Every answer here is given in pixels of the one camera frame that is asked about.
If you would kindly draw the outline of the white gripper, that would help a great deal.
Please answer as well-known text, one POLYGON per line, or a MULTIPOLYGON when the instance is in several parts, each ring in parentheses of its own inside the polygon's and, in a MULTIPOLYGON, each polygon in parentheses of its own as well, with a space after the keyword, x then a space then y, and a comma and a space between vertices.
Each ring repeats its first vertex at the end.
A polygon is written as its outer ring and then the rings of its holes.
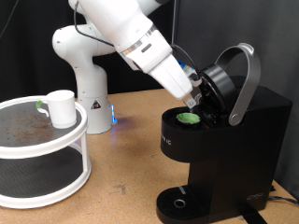
MULTIPOLYGON (((149 74, 178 100, 182 100, 192 91, 191 82, 173 55, 168 55, 150 70, 149 74)), ((187 96, 185 105, 193 109, 197 102, 191 96, 187 96)))

